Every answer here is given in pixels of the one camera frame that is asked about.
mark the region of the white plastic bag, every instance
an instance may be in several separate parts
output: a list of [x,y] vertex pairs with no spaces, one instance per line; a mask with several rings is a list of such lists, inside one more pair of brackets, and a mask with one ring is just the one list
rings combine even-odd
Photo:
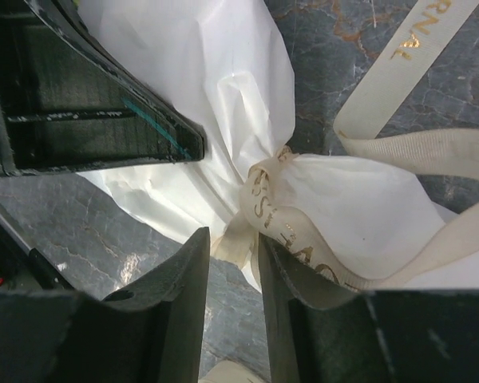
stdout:
[[[257,231],[274,216],[260,214],[268,194],[258,194],[257,203],[249,201],[250,189],[244,185],[251,167],[276,159],[295,123],[293,73],[263,1],[86,0],[79,13],[89,32],[131,74],[201,124],[208,140],[206,157],[197,164],[145,165],[84,176],[130,215],[178,242],[209,226],[219,248],[215,255],[242,267],[255,286],[247,253],[255,253]],[[336,260],[322,254],[317,258],[326,259],[328,269],[335,270],[330,264],[336,262],[366,280],[389,277],[414,259],[449,214],[435,208],[414,174],[373,160],[290,156],[273,174],[274,206],[306,215],[316,238],[321,237],[316,240],[326,239]],[[240,191],[248,206],[240,206]],[[227,246],[220,248],[216,241],[233,217]],[[288,222],[279,219],[282,229],[274,234],[266,227],[265,234],[305,261],[302,251],[309,247],[292,248],[300,235],[296,238]],[[290,229],[287,235],[283,229]],[[316,262],[313,267],[325,264]],[[342,278],[337,271],[320,271]],[[406,286],[479,287],[479,252],[411,279]]]

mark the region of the marble surface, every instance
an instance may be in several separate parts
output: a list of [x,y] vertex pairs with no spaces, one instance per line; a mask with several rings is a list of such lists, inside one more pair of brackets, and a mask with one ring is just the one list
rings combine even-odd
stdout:
[[[415,0],[267,0],[295,69],[297,152],[340,155],[331,131],[340,106]],[[479,7],[383,130],[479,128]],[[423,177],[430,197],[463,211],[479,183]],[[0,179],[0,202],[77,288],[96,298],[124,286],[178,248],[76,175]],[[212,260],[201,373],[231,359],[269,381],[260,294],[232,265]]]

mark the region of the black tray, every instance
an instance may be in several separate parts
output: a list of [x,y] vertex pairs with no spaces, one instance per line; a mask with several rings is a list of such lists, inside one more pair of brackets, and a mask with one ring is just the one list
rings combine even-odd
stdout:
[[22,0],[0,0],[0,175],[204,157],[200,127],[118,65],[72,2],[29,3],[48,26]]

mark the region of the teal stripe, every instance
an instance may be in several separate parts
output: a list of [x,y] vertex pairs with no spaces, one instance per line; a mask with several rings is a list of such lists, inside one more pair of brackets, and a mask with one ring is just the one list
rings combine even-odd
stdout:
[[184,150],[184,148],[177,143],[176,139],[172,137],[170,134],[168,134],[168,132],[160,124],[154,121],[154,119],[150,115],[148,115],[146,112],[144,112],[142,109],[140,109],[138,106],[136,106],[127,98],[123,98],[122,101],[125,103],[127,108],[133,110],[135,114],[137,114],[140,118],[142,118],[148,124],[153,126],[159,132],[159,134],[165,137],[168,140],[168,142],[170,142],[174,146],[174,148],[176,148],[179,151],[179,153],[181,153],[184,156],[184,158],[186,158],[187,160],[192,159],[192,157],[188,154],[188,152]]

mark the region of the gray tabletop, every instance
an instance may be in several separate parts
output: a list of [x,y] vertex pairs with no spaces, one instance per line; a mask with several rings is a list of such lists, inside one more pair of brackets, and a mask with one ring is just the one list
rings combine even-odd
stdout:
[[[334,116],[414,3],[374,0],[373,8],[359,0],[267,0],[295,69],[296,152],[344,153],[331,131]],[[437,126],[479,128],[479,7],[382,135]],[[479,200],[479,183],[470,180],[422,182],[433,200],[454,211]],[[0,202],[68,280],[96,298],[180,246],[76,175],[0,179]],[[234,266],[212,259],[205,315],[201,373],[231,359],[269,381],[261,295]]]

